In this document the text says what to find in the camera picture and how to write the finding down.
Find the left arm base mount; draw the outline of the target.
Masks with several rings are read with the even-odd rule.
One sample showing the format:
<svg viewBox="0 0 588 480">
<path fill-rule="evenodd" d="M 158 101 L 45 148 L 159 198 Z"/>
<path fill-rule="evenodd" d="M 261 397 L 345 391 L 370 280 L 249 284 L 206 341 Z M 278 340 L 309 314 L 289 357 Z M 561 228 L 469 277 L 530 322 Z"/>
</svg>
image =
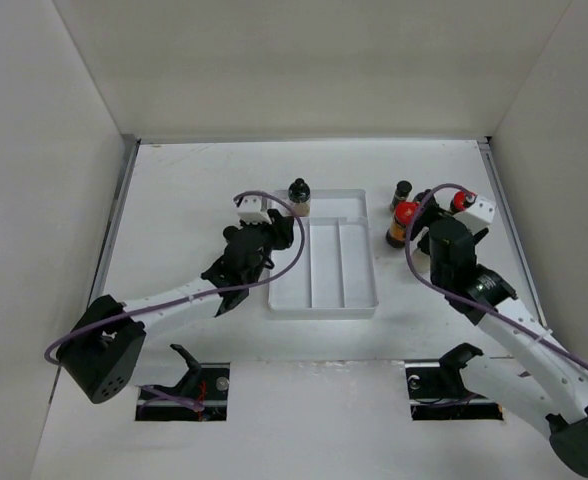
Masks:
<svg viewBox="0 0 588 480">
<path fill-rule="evenodd" d="M 185 348 L 171 348 L 185 361 L 184 375 L 172 386 L 153 385 L 138 395 L 138 422 L 223 422 L 227 420 L 231 365 L 200 363 Z"/>
</svg>

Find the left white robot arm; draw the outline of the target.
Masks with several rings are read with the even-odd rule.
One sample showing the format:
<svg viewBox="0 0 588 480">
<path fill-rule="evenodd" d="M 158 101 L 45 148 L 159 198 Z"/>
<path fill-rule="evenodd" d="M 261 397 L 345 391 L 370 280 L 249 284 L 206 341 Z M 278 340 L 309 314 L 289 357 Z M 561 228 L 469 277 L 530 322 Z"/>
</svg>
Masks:
<svg viewBox="0 0 588 480">
<path fill-rule="evenodd" d="M 226 227 L 221 256 L 185 285 L 135 301 L 96 298 L 57 344 L 54 360 L 91 403 L 116 396 L 132 379 L 147 340 L 231 312 L 265 284 L 262 275 L 274 267 L 273 252 L 304 238 L 300 218 L 276 209 L 266 215 L 264 222 Z"/>
</svg>

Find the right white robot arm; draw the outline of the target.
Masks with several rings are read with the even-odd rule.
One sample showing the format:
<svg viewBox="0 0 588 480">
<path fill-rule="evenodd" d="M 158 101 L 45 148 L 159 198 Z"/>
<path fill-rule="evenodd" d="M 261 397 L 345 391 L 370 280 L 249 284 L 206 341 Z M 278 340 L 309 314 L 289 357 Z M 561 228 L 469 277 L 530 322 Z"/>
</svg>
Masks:
<svg viewBox="0 0 588 480">
<path fill-rule="evenodd" d="M 401 202 L 394 221 L 403 240 L 430 258 L 424 284 L 483 333 L 501 344 L 522 372 L 462 343 L 439 360 L 438 384 L 495 401 L 538 431 L 575 474 L 588 478 L 588 364 L 567 351 L 526 308 L 515 289 L 482 265 L 476 246 L 488 234 L 493 204 L 458 189 L 450 210 L 427 190 Z"/>
</svg>

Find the black-cap round spice bottle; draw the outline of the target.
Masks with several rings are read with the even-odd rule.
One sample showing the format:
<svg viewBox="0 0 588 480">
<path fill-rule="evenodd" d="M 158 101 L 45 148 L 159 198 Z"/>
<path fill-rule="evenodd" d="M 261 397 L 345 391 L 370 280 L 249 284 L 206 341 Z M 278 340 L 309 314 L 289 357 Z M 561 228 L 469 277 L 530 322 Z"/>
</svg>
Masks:
<svg viewBox="0 0 588 480">
<path fill-rule="evenodd" d="M 288 200 L 297 216 L 307 217 L 310 214 L 311 189 L 303 178 L 297 178 L 290 184 Z"/>
</svg>

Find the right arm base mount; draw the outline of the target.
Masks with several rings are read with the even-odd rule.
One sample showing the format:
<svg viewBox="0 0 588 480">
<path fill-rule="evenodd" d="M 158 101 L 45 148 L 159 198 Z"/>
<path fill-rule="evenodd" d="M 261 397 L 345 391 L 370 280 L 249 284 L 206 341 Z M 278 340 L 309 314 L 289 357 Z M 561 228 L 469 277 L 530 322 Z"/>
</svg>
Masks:
<svg viewBox="0 0 588 480">
<path fill-rule="evenodd" d="M 460 375 L 468 361 L 483 352 L 463 343 L 436 360 L 413 360 L 404 371 L 413 421 L 472 421 L 504 419 L 502 408 L 468 390 Z"/>
</svg>

